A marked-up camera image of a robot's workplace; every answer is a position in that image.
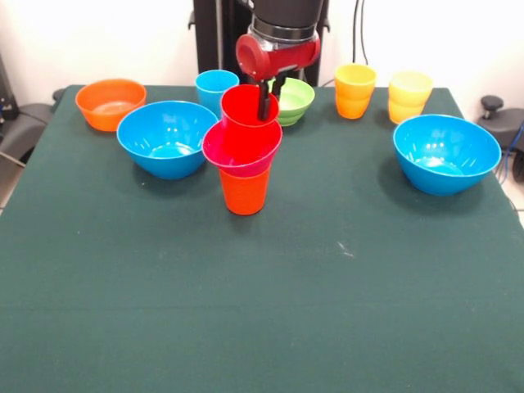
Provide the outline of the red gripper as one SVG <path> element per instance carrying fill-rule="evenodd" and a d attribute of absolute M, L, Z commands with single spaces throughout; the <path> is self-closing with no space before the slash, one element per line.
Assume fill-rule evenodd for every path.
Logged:
<path fill-rule="evenodd" d="M 257 117 L 266 121 L 269 117 L 270 92 L 280 101 L 282 87 L 286 83 L 284 71 L 301 70 L 316 61 L 320 53 L 320 39 L 287 45 L 271 43 L 254 34 L 243 34 L 236 44 L 236 57 L 241 71 L 258 82 L 259 100 Z"/>

